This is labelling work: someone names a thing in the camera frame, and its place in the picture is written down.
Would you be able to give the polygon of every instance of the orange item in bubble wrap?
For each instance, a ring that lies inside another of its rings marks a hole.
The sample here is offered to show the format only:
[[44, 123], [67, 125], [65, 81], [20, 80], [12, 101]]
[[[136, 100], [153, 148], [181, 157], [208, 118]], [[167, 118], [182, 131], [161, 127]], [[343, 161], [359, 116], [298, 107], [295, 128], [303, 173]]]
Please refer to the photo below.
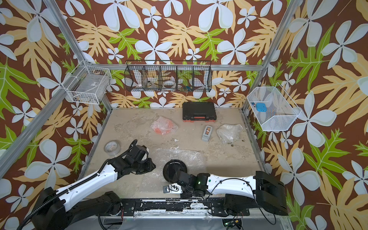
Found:
[[156, 133], [165, 135], [171, 132], [175, 132], [178, 129], [178, 126], [170, 119], [159, 117], [152, 123], [151, 128]]

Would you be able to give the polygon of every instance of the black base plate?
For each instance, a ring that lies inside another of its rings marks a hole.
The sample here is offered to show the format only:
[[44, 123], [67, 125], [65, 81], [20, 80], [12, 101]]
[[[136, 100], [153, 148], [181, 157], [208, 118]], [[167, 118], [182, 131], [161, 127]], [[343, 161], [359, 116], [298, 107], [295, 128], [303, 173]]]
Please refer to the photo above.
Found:
[[185, 173], [188, 172], [187, 166], [181, 160], [170, 160], [163, 167], [162, 173], [163, 177], [170, 184], [174, 184], [177, 182], [177, 172], [178, 170], [183, 171]]

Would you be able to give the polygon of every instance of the black wire basket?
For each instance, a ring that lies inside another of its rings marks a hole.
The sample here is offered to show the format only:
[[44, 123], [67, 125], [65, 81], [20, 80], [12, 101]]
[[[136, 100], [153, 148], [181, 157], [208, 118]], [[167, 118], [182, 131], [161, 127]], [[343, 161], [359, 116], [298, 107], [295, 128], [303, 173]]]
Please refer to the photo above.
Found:
[[[162, 63], [162, 60], [151, 61]], [[125, 85], [128, 91], [209, 92], [212, 88], [210, 61], [170, 61], [170, 64], [143, 64], [126, 61]]]

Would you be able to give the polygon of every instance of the wire basket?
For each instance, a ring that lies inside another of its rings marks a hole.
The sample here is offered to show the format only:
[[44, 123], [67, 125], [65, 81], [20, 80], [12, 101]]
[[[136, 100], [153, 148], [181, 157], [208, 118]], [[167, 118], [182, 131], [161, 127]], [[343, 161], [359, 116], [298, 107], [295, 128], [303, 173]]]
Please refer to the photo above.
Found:
[[111, 72], [107, 68], [82, 66], [73, 75], [74, 80], [66, 88], [73, 102], [99, 105], [110, 85]]
[[[256, 87], [247, 96], [263, 131], [287, 131], [302, 111], [289, 94], [283, 88], [282, 90], [285, 92], [285, 96], [274, 86]], [[288, 97], [289, 101], [294, 102], [294, 108], [288, 102]], [[257, 110], [258, 103], [265, 104], [265, 112]]]
[[131, 64], [132, 61], [127, 61], [124, 73], [127, 90], [209, 92], [212, 88], [211, 64], [187, 62], [190, 64]]

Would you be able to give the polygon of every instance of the beige floor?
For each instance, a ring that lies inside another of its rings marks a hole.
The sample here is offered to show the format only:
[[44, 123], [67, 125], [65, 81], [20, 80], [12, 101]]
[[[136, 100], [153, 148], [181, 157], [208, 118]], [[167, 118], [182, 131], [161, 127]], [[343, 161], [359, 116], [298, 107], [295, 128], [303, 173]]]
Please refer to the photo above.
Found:
[[[104, 145], [111, 140], [118, 140], [122, 153], [132, 140], [138, 139], [139, 145], [147, 148], [172, 148], [194, 150], [202, 154], [205, 159], [204, 173], [219, 176], [245, 177], [254, 175], [260, 170], [254, 156], [245, 128], [241, 132], [240, 140], [231, 144], [223, 144], [216, 134], [221, 124], [242, 124], [238, 109], [216, 109], [217, 121], [206, 123], [196, 121], [183, 122], [182, 109], [115, 109], [113, 110], [105, 130], [101, 136], [97, 150], [87, 168], [86, 175], [98, 170], [101, 164], [109, 158], [104, 152]], [[159, 116], [172, 119], [179, 129], [175, 133], [159, 135], [151, 128], [151, 123]], [[201, 136], [206, 125], [214, 130], [209, 142], [203, 142]], [[167, 198], [179, 197], [177, 194], [163, 194], [162, 192], [142, 192], [144, 186], [143, 175], [130, 174], [110, 183], [93, 193], [90, 198], [98, 197], [107, 191], [114, 191], [121, 198]]]

